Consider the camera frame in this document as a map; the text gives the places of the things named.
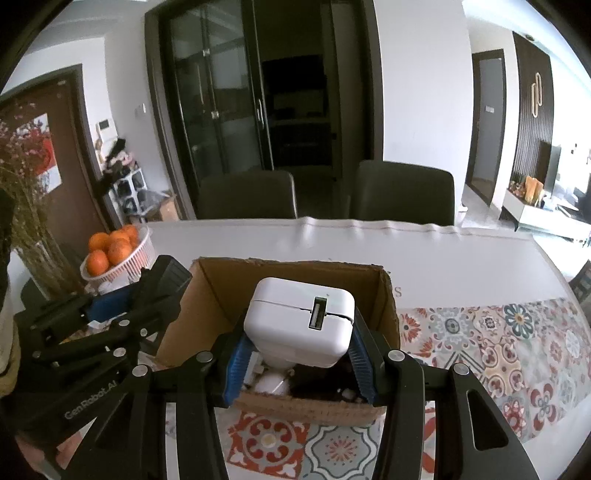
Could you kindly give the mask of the person's left hand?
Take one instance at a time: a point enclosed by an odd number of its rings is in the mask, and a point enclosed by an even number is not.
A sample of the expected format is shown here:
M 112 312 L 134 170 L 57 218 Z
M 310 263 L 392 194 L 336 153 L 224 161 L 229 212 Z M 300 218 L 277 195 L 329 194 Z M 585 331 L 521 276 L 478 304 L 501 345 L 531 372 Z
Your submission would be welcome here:
M 15 436 L 17 445 L 32 469 L 40 473 L 43 479 L 61 479 L 84 435 L 81 431 L 66 439 L 57 447 L 41 449 L 29 443 L 20 435 Z

